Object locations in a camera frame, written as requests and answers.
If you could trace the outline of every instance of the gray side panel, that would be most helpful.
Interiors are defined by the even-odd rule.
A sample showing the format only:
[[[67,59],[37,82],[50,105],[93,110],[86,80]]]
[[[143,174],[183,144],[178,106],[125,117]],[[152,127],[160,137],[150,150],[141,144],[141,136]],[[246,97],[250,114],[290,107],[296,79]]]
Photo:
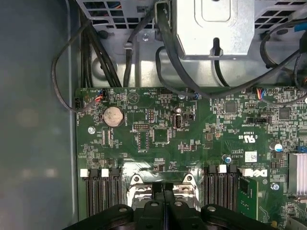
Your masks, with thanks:
[[[56,230],[77,220],[73,116],[56,100],[50,78],[72,12],[65,0],[1,1],[0,229]],[[73,46],[58,66],[66,100],[78,81],[77,57]]]

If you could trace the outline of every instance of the blue wire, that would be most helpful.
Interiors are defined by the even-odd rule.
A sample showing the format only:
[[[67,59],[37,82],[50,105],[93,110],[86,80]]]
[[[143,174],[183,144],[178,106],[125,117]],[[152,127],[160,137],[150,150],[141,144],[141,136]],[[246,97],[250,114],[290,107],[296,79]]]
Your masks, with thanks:
[[[261,93],[261,100],[262,100],[263,97],[264,97],[264,93],[265,93],[265,90],[263,90],[262,93]]]

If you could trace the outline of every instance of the green circuit board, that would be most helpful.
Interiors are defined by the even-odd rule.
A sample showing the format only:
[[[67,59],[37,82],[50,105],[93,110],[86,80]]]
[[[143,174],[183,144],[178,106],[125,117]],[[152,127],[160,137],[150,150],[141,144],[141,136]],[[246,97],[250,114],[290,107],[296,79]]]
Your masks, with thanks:
[[[303,95],[291,87],[262,87],[265,98],[273,102]],[[76,105],[86,106],[101,90],[78,89]],[[103,90],[102,101],[76,116],[80,219],[91,215],[87,210],[93,196],[88,194],[93,193],[93,186],[111,188],[98,194],[103,199],[91,204],[91,209],[125,203],[125,192],[136,173],[144,182],[181,182],[191,173],[204,205],[210,202],[205,169],[216,166],[218,171],[219,165],[252,172],[237,178],[237,212],[268,224],[276,221],[277,227],[285,226],[287,216],[306,219],[306,204],[298,202],[288,186],[288,156],[297,152],[297,146],[307,145],[304,101],[285,107],[269,105],[258,100],[253,88],[210,100],[178,97],[165,88]],[[276,144],[283,150],[274,149]],[[117,183],[94,184],[80,175],[81,169],[108,168],[120,169]]]

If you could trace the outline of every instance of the motherboard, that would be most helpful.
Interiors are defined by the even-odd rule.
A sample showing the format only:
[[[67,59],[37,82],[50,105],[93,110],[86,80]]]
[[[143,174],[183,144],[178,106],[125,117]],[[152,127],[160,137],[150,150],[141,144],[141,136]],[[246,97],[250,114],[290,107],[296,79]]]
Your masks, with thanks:
[[[303,96],[261,87],[272,102]],[[78,89],[77,108],[102,95],[76,115],[80,219],[137,207],[150,183],[173,182],[176,199],[198,210],[217,204],[276,228],[287,217],[305,220],[307,104],[267,104],[256,92],[208,100],[165,88]]]

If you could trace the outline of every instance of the heatsink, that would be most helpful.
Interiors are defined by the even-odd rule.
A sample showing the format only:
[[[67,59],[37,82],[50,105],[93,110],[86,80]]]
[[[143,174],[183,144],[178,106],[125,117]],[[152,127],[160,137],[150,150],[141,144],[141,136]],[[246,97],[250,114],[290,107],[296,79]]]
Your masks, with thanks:
[[[297,196],[307,195],[307,154],[289,155],[289,192]]]

